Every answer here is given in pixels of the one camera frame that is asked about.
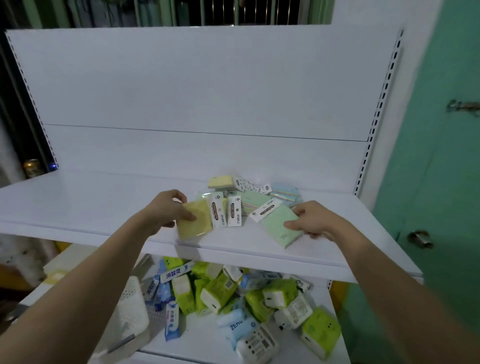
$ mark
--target green door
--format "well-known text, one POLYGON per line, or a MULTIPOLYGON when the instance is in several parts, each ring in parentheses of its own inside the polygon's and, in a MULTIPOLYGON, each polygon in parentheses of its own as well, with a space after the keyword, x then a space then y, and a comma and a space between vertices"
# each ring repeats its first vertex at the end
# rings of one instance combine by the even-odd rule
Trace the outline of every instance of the green door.
MULTIPOLYGON (((480 118, 446 112, 451 99, 480 102, 479 20, 480 1, 445 1, 374 215, 425 285, 480 335, 480 118), (419 229, 430 233, 432 249, 407 241, 419 229)), ((358 287, 342 316, 353 326, 352 362, 399 361, 358 287)))

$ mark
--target white wall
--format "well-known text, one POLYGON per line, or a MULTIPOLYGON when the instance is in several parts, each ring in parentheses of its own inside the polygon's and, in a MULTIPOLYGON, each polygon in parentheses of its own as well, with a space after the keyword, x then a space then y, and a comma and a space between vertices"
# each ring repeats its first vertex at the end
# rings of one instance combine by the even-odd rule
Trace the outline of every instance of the white wall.
POLYGON ((372 210, 443 0, 336 0, 333 24, 397 24, 404 51, 360 200, 372 210))

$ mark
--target door handle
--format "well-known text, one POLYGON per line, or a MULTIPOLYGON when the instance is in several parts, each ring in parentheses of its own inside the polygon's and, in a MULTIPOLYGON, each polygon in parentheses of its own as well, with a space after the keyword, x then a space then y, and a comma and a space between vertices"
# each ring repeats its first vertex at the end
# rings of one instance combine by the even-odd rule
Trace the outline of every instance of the door handle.
POLYGON ((430 241, 430 234, 425 230, 412 231, 410 234, 408 234, 407 240, 422 249, 433 248, 433 243, 430 241))

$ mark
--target pile of tissue packs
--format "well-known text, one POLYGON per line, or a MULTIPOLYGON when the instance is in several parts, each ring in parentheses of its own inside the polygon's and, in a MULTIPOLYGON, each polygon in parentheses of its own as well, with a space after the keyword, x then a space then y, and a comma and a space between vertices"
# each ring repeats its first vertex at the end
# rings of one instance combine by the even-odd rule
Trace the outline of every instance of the pile of tissue packs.
POLYGON ((301 231, 286 229, 283 223, 298 217, 290 210, 303 201, 295 186, 275 182, 254 185, 234 176, 217 176, 208 182, 214 192, 198 193, 197 199, 184 204, 197 216, 195 221, 177 221, 180 240, 188 240, 225 227, 241 227, 242 216, 251 216, 283 248, 300 236, 301 231))
MULTIPOLYGON (((293 275, 163 257, 144 299, 157 311, 165 310, 166 341, 181 337, 180 312, 212 316, 233 350, 239 340, 259 327, 267 331, 264 324, 274 320, 280 330, 299 329, 301 341, 326 359, 341 329, 324 309, 312 309, 304 297, 311 288, 310 283, 293 275)), ((244 353, 237 352, 245 360, 244 353)))

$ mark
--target right hand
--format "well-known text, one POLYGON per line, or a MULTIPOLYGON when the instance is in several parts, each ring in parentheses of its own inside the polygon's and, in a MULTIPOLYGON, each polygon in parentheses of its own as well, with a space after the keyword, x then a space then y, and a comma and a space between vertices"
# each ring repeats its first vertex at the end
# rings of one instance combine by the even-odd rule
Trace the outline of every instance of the right hand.
POLYGON ((348 224, 343 217, 330 211, 316 201, 308 201, 297 205, 293 212, 297 220, 285 221, 283 226, 291 230, 303 230, 313 239, 324 235, 328 240, 334 240, 335 232, 341 231, 348 224))

